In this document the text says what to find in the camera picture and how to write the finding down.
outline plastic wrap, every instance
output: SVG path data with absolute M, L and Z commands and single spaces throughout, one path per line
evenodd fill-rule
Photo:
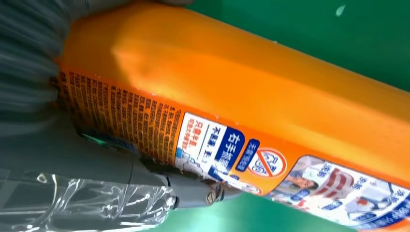
M 140 231 L 161 224 L 176 200 L 169 187 L 37 172 L 19 181 L 7 180 L 6 171 L 0 175 L 2 232 Z

